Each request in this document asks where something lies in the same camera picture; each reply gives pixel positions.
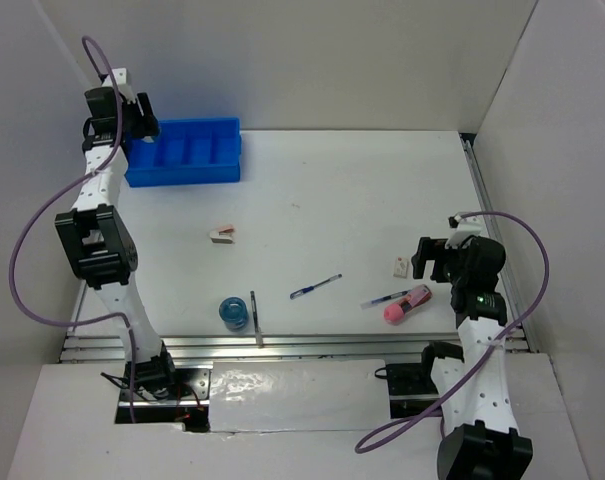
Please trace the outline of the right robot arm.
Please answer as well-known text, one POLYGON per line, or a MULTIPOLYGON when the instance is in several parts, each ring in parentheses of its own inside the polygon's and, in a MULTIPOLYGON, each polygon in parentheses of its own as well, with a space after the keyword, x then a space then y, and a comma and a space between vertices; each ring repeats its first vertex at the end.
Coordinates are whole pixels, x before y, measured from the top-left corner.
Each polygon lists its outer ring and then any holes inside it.
POLYGON ((504 247, 470 236, 459 242, 423 237, 411 259, 420 279, 451 286, 457 344, 432 342, 422 353, 418 379, 442 398, 444 437, 437 453, 441 479, 520 479, 533 458, 512 411, 506 378, 506 302, 497 292, 504 247))

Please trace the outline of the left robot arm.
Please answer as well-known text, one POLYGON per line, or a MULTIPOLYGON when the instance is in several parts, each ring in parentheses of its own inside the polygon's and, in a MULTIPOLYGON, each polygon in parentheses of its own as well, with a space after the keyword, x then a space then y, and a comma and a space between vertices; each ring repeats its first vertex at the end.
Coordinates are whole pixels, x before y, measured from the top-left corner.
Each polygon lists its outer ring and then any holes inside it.
POLYGON ((102 86, 86 91, 85 99, 90 116, 82 149, 90 177, 71 210, 56 216, 55 228, 74 275, 103 302, 120 337, 124 384, 164 400, 178 390, 180 376, 141 301, 137 248, 117 210, 129 144, 157 135, 159 125, 144 93, 133 97, 102 86))

